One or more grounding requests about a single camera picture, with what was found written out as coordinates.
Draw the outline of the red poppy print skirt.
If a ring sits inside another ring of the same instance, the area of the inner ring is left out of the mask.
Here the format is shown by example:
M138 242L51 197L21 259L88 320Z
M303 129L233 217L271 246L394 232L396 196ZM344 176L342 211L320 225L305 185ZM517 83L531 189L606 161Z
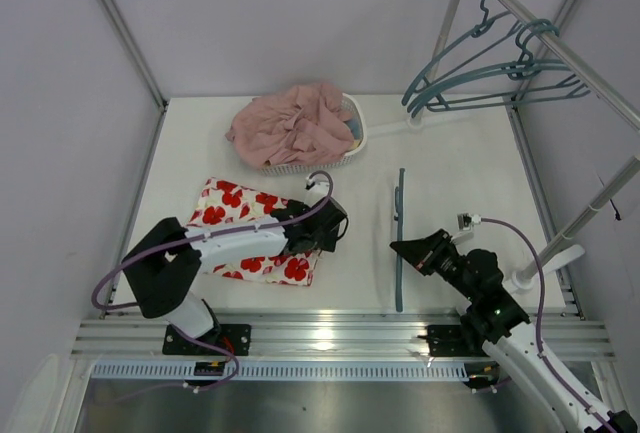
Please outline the red poppy print skirt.
M287 204L286 198L211 177L204 184L188 225L206 227L247 222ZM203 273L248 282L309 287L319 259L318 251L289 256L261 256L236 263L206 266Z

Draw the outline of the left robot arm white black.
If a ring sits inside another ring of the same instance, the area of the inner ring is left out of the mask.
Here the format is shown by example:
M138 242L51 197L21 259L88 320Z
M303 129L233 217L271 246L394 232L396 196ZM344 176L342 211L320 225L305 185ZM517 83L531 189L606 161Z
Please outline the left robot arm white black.
M136 304L147 319L163 319L193 339L219 332L207 303L191 292L196 276L243 260L333 252L343 207L328 197L308 206L291 201L250 222L184 227L174 217L161 220L129 252L122 271Z

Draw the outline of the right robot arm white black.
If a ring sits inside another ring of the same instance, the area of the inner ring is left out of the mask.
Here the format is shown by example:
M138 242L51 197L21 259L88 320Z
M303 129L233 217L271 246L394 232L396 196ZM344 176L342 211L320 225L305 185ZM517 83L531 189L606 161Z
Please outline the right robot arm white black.
M484 354L496 362L561 432L637 432L625 410L613 411L585 387L542 339L540 326L503 286L495 253L474 249L462 255L440 229L390 247L424 276L437 275L468 302L460 325L427 329L433 356Z

